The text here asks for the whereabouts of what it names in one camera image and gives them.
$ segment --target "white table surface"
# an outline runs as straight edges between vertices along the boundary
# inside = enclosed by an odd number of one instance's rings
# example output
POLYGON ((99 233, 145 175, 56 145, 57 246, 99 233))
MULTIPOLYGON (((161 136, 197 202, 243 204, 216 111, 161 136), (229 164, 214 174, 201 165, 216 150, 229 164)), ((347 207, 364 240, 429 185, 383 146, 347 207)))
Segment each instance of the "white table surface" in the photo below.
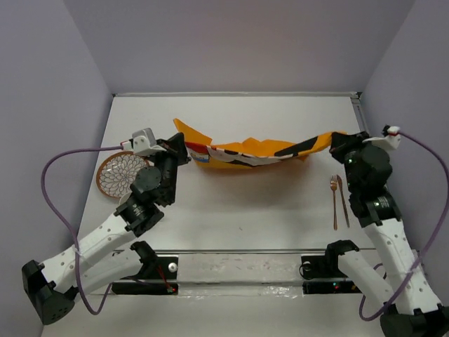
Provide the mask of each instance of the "white table surface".
MULTIPOLYGON (((327 131, 360 131, 349 97, 120 97, 114 99, 102 145, 118 145, 145 127, 157 138, 169 138, 176 132, 174 118, 214 143, 247 137, 297 143, 327 131)), ((101 153, 97 167, 109 155, 101 153)), ((343 166, 327 150, 304 163, 247 171, 208 171, 192 162, 180 167, 174 205, 163 209, 165 218, 140 239, 156 250, 323 249, 339 239, 372 248, 351 211, 347 229, 339 194, 340 226, 333 230, 329 180, 336 173, 344 177, 343 166)), ((116 206, 97 189, 94 176, 81 237, 116 206)))
MULTIPOLYGON (((98 307, 101 296, 89 296, 98 307)), ((381 337, 378 319, 363 322, 361 295, 111 296, 104 312, 78 304, 45 326, 42 337, 381 337)), ((367 307, 365 313, 373 312, 367 307)))

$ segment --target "cable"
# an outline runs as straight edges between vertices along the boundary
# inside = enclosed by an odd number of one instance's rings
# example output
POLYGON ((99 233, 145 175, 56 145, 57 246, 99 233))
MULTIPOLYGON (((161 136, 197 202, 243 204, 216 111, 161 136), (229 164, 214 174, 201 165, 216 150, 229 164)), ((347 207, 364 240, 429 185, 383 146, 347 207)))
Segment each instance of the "cable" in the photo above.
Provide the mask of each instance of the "cable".
MULTIPOLYGON (((378 263, 377 265, 374 266, 374 270, 377 270, 380 266, 383 266, 382 263, 378 263)), ((383 279, 387 278, 387 274, 384 273, 383 279)), ((365 305, 365 301, 366 301, 366 296, 363 295, 362 300, 360 301, 360 305, 358 307, 358 315, 360 316, 361 319, 363 319, 363 306, 365 305)))
POLYGON ((378 318, 382 313, 384 313, 388 309, 388 307, 391 304, 393 304, 393 302, 399 297, 399 295, 401 295, 402 291, 406 288, 407 283, 412 279, 413 270, 418 265, 420 265, 420 263, 422 262, 422 259, 427 254, 427 251, 430 249, 431 245, 434 243, 435 238, 438 235, 441 227, 443 226, 445 217, 449 210, 449 169, 448 169, 448 166, 446 165, 446 163, 444 162, 443 158, 441 158, 440 155, 438 153, 436 153, 433 149, 431 149, 424 143, 421 143, 421 141, 419 141, 418 139, 416 139, 402 131, 400 131, 399 134, 404 136, 405 138, 413 141, 414 143, 418 144, 419 146, 423 147, 430 153, 432 153, 433 156, 440 162, 441 166, 443 167, 444 174, 446 176, 446 185, 448 186, 448 191, 447 191, 447 195, 446 195, 446 201, 445 201, 443 212, 441 213, 441 216, 438 220, 438 223, 435 226, 434 231, 432 232, 432 234, 429 238, 429 241, 427 241, 427 243, 424 245, 424 248, 421 250, 421 254, 416 258, 415 262, 413 262, 412 266, 410 267, 410 270, 408 271, 407 276, 404 278, 404 280, 402 281, 401 285, 397 288, 397 290, 393 293, 393 296, 375 314, 373 314, 372 316, 369 316, 369 317, 364 317, 361 314, 361 312, 359 312, 360 318, 365 322, 373 321, 374 319, 378 318))
MULTIPOLYGON (((43 198, 45 199, 47 205, 50 207, 50 209, 54 212, 54 214, 56 214, 56 216, 62 221, 62 223, 64 223, 65 227, 67 227, 67 229, 69 230, 73 242, 74 242, 74 246, 75 249, 77 251, 79 251, 79 242, 78 242, 78 234, 76 233, 76 230, 74 229, 74 227, 69 223, 69 221, 67 221, 67 219, 56 209, 55 205, 53 205, 53 202, 51 202, 50 198, 48 197, 48 193, 47 193, 47 189, 46 189, 46 184, 45 184, 45 179, 46 179, 46 174, 47 174, 47 170, 50 167, 50 165, 55 162, 57 159, 67 156, 69 154, 74 154, 74 153, 80 153, 80 152, 101 152, 101 151, 113 151, 113 150, 122 150, 122 146, 113 146, 113 147, 99 147, 99 148, 88 148, 88 149, 77 149, 77 150, 71 150, 71 151, 66 151, 63 153, 58 154, 57 156, 54 156, 52 159, 50 159, 48 161, 48 163, 44 166, 43 170, 42 170, 42 174, 41 174, 41 189, 42 189, 42 195, 43 198)), ((87 310, 92 314, 92 315, 98 315, 101 310, 103 309, 103 305, 105 305, 105 301, 106 301, 106 296, 109 293, 109 290, 111 289, 111 284, 107 287, 105 294, 101 300, 100 306, 98 307, 98 309, 95 311, 90 303, 87 301, 87 297, 86 294, 84 293, 83 290, 83 286, 81 284, 81 273, 79 271, 79 254, 75 253, 75 278, 76 278, 76 286, 78 287, 78 292, 79 295, 84 303, 84 305, 86 306, 87 310)))

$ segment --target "patterned plate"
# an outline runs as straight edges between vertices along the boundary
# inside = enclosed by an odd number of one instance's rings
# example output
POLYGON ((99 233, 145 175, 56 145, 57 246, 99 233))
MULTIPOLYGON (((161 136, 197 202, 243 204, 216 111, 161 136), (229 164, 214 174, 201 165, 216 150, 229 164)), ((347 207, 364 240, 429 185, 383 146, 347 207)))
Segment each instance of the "patterned plate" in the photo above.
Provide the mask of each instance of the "patterned plate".
POLYGON ((97 187, 104 195, 120 199, 130 192, 129 185, 135 180, 138 171, 149 165, 149 161, 123 151, 108 157, 97 171, 97 187))

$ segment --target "gray wall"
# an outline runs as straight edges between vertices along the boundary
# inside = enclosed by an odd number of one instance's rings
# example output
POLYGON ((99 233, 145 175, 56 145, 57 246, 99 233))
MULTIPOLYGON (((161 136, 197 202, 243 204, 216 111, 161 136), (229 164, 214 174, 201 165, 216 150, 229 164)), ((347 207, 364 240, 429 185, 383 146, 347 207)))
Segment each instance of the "gray wall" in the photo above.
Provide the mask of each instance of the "gray wall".
MULTIPOLYGON (((449 163, 449 1, 417 0, 363 94, 370 130, 399 125, 449 163)), ((436 160, 402 140, 391 154, 390 188, 411 244, 423 247, 441 214, 447 186, 436 160)), ((449 303, 449 220, 425 261, 438 295, 449 303)))
POLYGON ((114 93, 361 91, 413 0, 65 0, 114 93))
MULTIPOLYGON (((0 11, 0 336, 40 336, 20 267, 67 247, 39 176, 54 154, 99 145, 112 97, 61 0, 8 0, 0 11)), ((95 155, 62 159, 48 189, 78 224, 95 155)))

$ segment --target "purple cable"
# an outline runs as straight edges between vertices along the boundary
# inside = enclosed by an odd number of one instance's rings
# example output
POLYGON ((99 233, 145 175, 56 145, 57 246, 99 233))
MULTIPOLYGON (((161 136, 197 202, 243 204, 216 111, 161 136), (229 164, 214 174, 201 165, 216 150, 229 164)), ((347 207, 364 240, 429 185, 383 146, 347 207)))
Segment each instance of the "purple cable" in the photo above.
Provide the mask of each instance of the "purple cable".
MULTIPOLYGON (((60 153, 57 156, 50 159, 42 170, 41 189, 42 189, 43 198, 45 199, 47 205, 54 212, 54 214, 56 214, 56 216, 64 223, 65 227, 67 227, 67 229, 69 230, 69 232, 72 236, 73 242, 74 242, 75 249, 77 251, 79 251, 79 242, 78 242, 78 234, 76 233, 76 230, 73 228, 72 225, 70 225, 69 221, 67 221, 67 219, 56 209, 55 205, 53 205, 53 202, 51 202, 50 198, 48 197, 47 189, 45 186, 45 178, 46 178, 47 170, 54 161, 56 161, 57 159, 59 159, 61 157, 67 156, 69 154, 80 153, 80 152, 112 151, 112 150, 122 150, 122 149, 123 149, 122 146, 113 146, 113 147, 99 147, 99 148, 77 149, 77 150, 66 151, 66 152, 60 153)), ((87 301, 86 294, 84 293, 83 286, 81 284, 81 273, 79 272, 79 254, 77 254, 77 253, 75 253, 75 278, 76 278, 76 286, 78 287, 79 295, 80 295, 84 305, 86 306, 87 310, 92 315, 98 315, 101 312, 101 310, 103 309, 103 305, 105 305, 106 296, 109 293, 109 290, 111 289, 112 285, 110 284, 107 287, 105 294, 103 296, 103 299, 101 300, 100 307, 98 307, 98 310, 95 311, 91 307, 89 302, 87 301)))
POLYGON ((448 213, 448 210, 449 210, 449 169, 448 169, 446 163, 444 162, 443 158, 441 158, 440 155, 438 153, 436 153, 434 150, 432 150, 430 147, 428 147, 427 145, 421 143, 418 139, 416 139, 416 138, 414 138, 414 137, 412 137, 412 136, 410 136, 407 133, 404 133, 402 131, 399 134, 401 134, 402 136, 408 138, 409 140, 413 141, 414 143, 417 143, 418 145, 420 145, 421 147, 423 147, 424 149, 426 149, 427 151, 432 153, 434 157, 436 157, 436 159, 440 162, 441 166, 443 167, 444 174, 446 176, 446 182, 447 182, 447 185, 448 185, 448 191, 447 191, 447 195, 446 195, 446 202, 445 202, 445 205, 444 205, 443 212, 441 213, 441 216, 440 216, 440 218, 438 220, 438 223, 435 226, 434 231, 432 232, 432 234, 431 234, 431 236, 429 238, 429 241, 427 241, 427 243, 425 244, 424 248, 421 250, 421 254, 417 257, 415 262, 412 264, 412 266, 410 267, 410 270, 409 270, 406 278, 402 281, 401 285, 393 293, 393 296, 372 316, 364 317, 362 315, 361 310, 359 310, 358 313, 360 315, 360 318, 363 321, 365 321, 365 322, 373 321, 374 319, 378 318, 382 313, 384 313, 387 310, 387 308, 391 304, 393 304, 393 302, 399 297, 399 295, 401 295, 403 290, 406 288, 407 283, 412 279, 412 276, 413 276, 412 271, 422 262, 422 259, 427 254, 427 251, 429 250, 431 245, 434 243, 435 238, 438 235, 438 232, 440 231, 441 227, 443 226, 444 219, 445 219, 446 214, 448 213))
MULTIPOLYGON (((382 263, 378 263, 377 265, 374 266, 373 269, 374 269, 374 270, 377 270, 378 267, 380 267, 380 266, 382 266, 382 265, 383 265, 382 263)), ((384 273, 383 279, 386 279, 386 278, 387 278, 387 274, 384 273)), ((365 305, 365 301, 366 301, 366 296, 363 295, 362 300, 360 301, 360 305, 359 305, 359 307, 358 307, 358 315, 359 315, 360 317, 363 317, 363 306, 365 305)))

